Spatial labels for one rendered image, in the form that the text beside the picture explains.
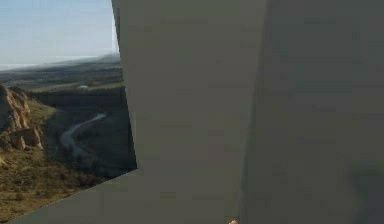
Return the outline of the window with landscape view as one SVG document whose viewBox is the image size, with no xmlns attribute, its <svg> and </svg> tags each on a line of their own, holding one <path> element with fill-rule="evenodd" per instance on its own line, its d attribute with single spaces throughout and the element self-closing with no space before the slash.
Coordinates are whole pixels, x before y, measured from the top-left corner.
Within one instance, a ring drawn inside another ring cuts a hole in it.
<svg viewBox="0 0 384 224">
<path fill-rule="evenodd" d="M 136 167 L 112 0 L 0 0 L 0 224 Z"/>
</svg>

